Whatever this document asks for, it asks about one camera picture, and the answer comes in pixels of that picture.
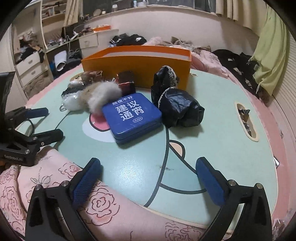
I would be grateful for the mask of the black clothes pile left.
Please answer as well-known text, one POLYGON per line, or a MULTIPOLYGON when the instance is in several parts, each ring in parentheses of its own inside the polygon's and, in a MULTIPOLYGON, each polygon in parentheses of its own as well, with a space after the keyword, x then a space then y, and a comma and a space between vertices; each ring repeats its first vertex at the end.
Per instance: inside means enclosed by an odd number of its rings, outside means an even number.
POLYGON ((147 40, 138 34, 133 34, 131 36, 126 33, 114 36, 109 41, 110 47, 119 47, 119 46, 138 46, 143 45, 147 42, 147 40))

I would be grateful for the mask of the beige curtain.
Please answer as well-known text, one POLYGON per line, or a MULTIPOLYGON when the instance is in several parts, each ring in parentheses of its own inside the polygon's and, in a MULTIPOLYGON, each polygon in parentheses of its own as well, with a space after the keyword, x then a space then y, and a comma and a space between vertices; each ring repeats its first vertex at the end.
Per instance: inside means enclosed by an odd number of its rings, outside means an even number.
POLYGON ((262 0, 218 0, 215 14, 259 36, 266 20, 267 4, 262 0))

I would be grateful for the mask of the brown wrapped package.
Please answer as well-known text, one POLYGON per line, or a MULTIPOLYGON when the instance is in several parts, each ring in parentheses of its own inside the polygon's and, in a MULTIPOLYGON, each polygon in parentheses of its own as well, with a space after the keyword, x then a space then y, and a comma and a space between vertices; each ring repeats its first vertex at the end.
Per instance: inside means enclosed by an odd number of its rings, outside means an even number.
POLYGON ((86 71, 79 74, 79 81, 82 85, 91 85, 103 80, 103 71, 86 71))

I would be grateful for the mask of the clear plastic item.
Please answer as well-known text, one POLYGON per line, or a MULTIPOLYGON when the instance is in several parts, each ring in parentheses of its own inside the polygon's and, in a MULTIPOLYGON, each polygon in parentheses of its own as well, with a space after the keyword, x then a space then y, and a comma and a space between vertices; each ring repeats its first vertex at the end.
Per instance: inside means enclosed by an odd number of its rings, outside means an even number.
POLYGON ((84 86, 68 87, 61 94, 62 105, 69 111, 86 110, 87 103, 82 98, 84 86))

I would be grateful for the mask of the blue metal tin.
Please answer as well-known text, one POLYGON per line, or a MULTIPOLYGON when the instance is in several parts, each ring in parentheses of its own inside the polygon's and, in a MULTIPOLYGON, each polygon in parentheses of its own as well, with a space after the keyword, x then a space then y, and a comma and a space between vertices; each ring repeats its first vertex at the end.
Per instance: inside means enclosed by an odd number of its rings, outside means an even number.
POLYGON ((162 125, 161 111, 142 93, 124 96, 102 108, 117 144, 125 144, 162 125))

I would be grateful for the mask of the black clothes pile right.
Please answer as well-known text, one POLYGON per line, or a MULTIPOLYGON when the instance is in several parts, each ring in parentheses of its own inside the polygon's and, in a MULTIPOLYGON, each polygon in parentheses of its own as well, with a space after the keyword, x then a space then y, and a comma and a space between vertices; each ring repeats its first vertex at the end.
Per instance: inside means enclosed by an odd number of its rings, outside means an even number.
POLYGON ((259 64, 250 60, 251 56, 243 52, 238 55, 225 49, 218 49, 212 53, 218 57, 221 65, 227 68, 248 92, 257 99, 260 98, 256 92, 258 84, 253 76, 259 68, 259 64))

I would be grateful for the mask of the beige fluffy scrunchie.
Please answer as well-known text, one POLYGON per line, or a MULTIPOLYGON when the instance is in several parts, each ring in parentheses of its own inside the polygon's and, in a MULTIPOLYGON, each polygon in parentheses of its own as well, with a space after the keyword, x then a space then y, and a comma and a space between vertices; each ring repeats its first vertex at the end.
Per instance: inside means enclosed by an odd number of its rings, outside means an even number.
POLYGON ((122 90, 116 82, 102 81, 86 87, 80 96, 82 105, 91 114, 102 115, 104 105, 122 97, 122 90))

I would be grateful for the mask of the small orange box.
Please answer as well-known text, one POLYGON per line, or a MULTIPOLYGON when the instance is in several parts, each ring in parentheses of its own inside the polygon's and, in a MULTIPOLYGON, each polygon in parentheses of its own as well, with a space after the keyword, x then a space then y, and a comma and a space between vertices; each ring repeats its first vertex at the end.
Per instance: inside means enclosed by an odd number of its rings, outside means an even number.
POLYGON ((101 25, 101 26, 97 26, 97 27, 93 28, 92 30, 94 33, 96 33, 96 32, 101 32, 101 31, 107 31, 110 29, 111 29, 110 25, 101 25))

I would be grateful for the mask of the dark red small box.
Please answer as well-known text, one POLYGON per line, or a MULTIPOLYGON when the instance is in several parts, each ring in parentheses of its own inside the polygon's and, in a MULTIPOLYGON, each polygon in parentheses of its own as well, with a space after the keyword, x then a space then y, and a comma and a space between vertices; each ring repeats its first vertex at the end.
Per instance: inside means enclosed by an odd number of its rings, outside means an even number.
POLYGON ((122 96, 127 96, 136 92, 134 77, 131 71, 119 73, 117 77, 117 82, 119 88, 121 89, 122 96))

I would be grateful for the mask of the black clothes pile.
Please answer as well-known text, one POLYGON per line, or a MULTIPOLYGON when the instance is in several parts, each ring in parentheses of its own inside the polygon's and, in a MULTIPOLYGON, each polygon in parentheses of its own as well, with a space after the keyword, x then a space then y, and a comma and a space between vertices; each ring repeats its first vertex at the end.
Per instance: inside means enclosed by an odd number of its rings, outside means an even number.
POLYGON ((258 84, 253 76, 259 68, 259 64, 250 60, 251 56, 243 52, 238 55, 225 49, 218 49, 212 53, 218 57, 221 65, 227 68, 248 92, 257 99, 260 98, 256 92, 258 84))
POLYGON ((138 34, 133 34, 131 36, 126 33, 114 36, 109 41, 110 47, 119 47, 119 46, 138 46, 143 45, 147 42, 147 40, 138 34))

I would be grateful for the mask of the green hanging cloth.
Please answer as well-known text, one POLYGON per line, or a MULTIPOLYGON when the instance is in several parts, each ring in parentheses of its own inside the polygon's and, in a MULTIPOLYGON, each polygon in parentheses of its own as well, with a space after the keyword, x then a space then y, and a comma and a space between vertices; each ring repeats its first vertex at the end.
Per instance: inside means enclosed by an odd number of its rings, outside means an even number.
POLYGON ((259 41, 250 60, 259 64, 253 75, 257 89, 263 88, 269 95, 273 94, 285 66, 288 37, 285 23, 268 6, 259 41))

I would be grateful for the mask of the orange cardboard box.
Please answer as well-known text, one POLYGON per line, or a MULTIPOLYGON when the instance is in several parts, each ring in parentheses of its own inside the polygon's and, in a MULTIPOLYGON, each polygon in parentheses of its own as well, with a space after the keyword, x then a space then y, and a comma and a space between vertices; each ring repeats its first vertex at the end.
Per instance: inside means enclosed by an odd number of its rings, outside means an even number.
POLYGON ((107 79, 121 72, 133 73, 136 87, 150 88, 154 74, 171 67, 180 79, 178 88, 186 90, 192 56, 187 49, 165 46, 119 46, 103 49, 82 60, 84 71, 102 71, 107 79))

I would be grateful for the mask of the pink floral bedsheet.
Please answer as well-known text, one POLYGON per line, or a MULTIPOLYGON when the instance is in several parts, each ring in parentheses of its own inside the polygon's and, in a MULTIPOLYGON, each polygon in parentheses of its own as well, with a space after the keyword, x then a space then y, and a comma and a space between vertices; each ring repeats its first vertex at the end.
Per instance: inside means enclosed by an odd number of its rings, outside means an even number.
POLYGON ((4 226, 19 240, 272 240, 289 221, 278 127, 241 85, 170 56, 84 60, 1 123, 4 226), (139 67, 135 91, 111 69, 139 67))

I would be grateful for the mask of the white drawer cabinet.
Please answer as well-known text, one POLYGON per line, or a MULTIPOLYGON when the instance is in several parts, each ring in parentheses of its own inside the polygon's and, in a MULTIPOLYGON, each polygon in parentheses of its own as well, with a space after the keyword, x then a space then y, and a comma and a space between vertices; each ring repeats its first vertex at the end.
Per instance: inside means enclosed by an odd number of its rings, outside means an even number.
POLYGON ((118 35, 118 33, 118 29, 112 29, 99 31, 80 37, 78 40, 82 52, 82 58, 84 59, 92 54, 108 48, 110 40, 114 36, 118 35))

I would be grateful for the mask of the black lace fabric bundle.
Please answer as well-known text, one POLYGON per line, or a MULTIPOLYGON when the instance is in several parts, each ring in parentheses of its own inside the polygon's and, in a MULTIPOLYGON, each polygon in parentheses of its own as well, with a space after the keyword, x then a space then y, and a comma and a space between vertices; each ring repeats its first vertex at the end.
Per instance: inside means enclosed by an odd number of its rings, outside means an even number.
POLYGON ((179 78, 170 66, 154 74, 151 86, 152 103, 161 111, 167 128, 199 126, 205 109, 185 90, 178 89, 179 78))

